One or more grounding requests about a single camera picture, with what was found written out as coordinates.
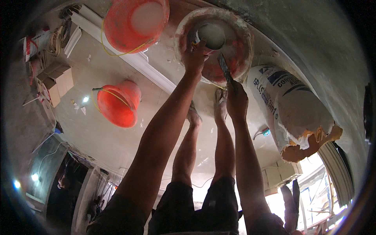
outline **bare foot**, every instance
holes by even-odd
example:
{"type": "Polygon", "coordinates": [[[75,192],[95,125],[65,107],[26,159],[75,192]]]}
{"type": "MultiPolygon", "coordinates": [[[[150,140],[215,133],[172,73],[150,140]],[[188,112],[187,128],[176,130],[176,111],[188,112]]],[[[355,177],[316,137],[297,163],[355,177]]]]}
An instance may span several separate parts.
{"type": "Polygon", "coordinates": [[[227,117],[227,91],[218,88],[214,94],[214,120],[224,122],[227,117]]]}
{"type": "Polygon", "coordinates": [[[187,119],[190,123],[190,127],[200,127],[202,124],[202,119],[197,113],[193,101],[191,102],[191,106],[189,107],[187,119]]]}

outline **bucket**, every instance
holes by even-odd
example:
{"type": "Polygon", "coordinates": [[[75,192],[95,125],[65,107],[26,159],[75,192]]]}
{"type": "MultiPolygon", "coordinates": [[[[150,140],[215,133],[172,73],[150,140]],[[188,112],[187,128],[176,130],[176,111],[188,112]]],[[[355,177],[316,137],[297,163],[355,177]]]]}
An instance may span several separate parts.
{"type": "Polygon", "coordinates": [[[103,89],[114,93],[128,104],[124,104],[113,94],[99,91],[97,101],[103,116],[118,127],[133,127],[137,123],[137,108],[141,98],[141,90],[137,84],[126,80],[116,86],[105,85],[103,89]]]}
{"type": "Polygon", "coordinates": [[[108,42],[116,50],[137,53],[157,41],[169,15],[168,0],[113,0],[103,28],[108,42]]]}

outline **ceiling light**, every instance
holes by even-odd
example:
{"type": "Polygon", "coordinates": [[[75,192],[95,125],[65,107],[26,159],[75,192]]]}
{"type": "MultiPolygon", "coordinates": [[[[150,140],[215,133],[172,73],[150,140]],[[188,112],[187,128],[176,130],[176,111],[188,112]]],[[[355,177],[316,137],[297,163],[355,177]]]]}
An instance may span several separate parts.
{"type": "Polygon", "coordinates": [[[39,177],[38,177],[37,174],[33,174],[33,175],[31,176],[31,179],[32,179],[33,181],[38,181],[39,177]]]}
{"type": "Polygon", "coordinates": [[[21,184],[20,184],[20,182],[18,180],[15,180],[13,182],[13,184],[14,184],[14,187],[17,188],[17,189],[21,187],[21,184]]]}

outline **scraper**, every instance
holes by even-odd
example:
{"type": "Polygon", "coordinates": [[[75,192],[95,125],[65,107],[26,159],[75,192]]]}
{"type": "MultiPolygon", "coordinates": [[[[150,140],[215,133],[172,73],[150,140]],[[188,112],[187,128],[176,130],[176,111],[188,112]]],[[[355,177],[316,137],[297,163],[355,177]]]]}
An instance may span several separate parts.
{"type": "Polygon", "coordinates": [[[229,68],[227,67],[227,63],[226,63],[226,60],[224,59],[222,52],[219,53],[217,60],[219,62],[219,65],[221,66],[221,69],[223,71],[224,77],[226,78],[226,81],[230,82],[232,84],[232,87],[234,89],[234,93],[237,94],[238,87],[235,84],[235,80],[232,78],[232,76],[230,74],[229,68]]]}

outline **yellow rope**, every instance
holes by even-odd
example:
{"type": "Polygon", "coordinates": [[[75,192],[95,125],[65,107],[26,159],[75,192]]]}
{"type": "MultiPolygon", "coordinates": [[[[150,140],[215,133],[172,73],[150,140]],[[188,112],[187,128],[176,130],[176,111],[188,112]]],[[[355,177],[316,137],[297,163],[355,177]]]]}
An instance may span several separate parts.
{"type": "MultiPolygon", "coordinates": [[[[108,90],[105,90],[105,89],[103,89],[102,88],[102,91],[106,91],[106,92],[108,92],[108,93],[110,93],[110,94],[112,94],[113,96],[115,96],[116,98],[118,98],[119,100],[121,100],[126,106],[128,106],[132,111],[133,111],[133,109],[122,99],[122,98],[120,98],[120,97],[118,97],[117,95],[115,95],[114,93],[112,93],[112,92],[110,92],[110,91],[108,91],[108,90]]],[[[97,104],[95,104],[95,102],[94,102],[94,98],[93,98],[93,91],[91,90],[91,99],[93,100],[93,103],[94,103],[94,105],[95,105],[95,107],[100,111],[100,112],[102,112],[100,109],[99,109],[99,107],[97,106],[97,104]]]]}
{"type": "Polygon", "coordinates": [[[111,55],[110,53],[108,53],[108,51],[106,50],[106,48],[105,48],[105,46],[104,46],[104,44],[103,44],[103,36],[102,36],[102,35],[103,35],[103,25],[104,25],[104,23],[105,23],[105,20],[102,21],[102,28],[100,29],[100,42],[102,43],[102,47],[103,47],[103,49],[105,50],[105,52],[106,52],[109,56],[122,56],[122,55],[126,55],[126,54],[129,54],[129,53],[132,53],[132,52],[134,52],[135,50],[139,49],[140,47],[143,47],[144,45],[146,45],[148,42],[150,42],[150,40],[149,40],[149,41],[147,41],[147,42],[141,44],[140,46],[136,47],[135,49],[131,50],[130,52],[123,53],[123,54],[119,54],[119,55],[111,55]]]}
{"type": "Polygon", "coordinates": [[[126,106],[129,107],[129,105],[128,105],[125,101],[123,101],[122,98],[118,97],[117,95],[115,95],[114,93],[112,93],[112,92],[110,92],[110,91],[108,91],[108,90],[105,90],[105,89],[103,89],[103,90],[104,90],[104,91],[107,91],[108,93],[110,93],[110,94],[112,94],[112,95],[114,95],[116,98],[118,98],[119,100],[121,100],[126,106]]]}
{"type": "Polygon", "coordinates": [[[102,112],[102,111],[98,108],[97,104],[94,102],[93,91],[92,91],[92,90],[91,90],[91,99],[92,99],[92,101],[93,101],[95,107],[99,110],[99,112],[102,112]]]}

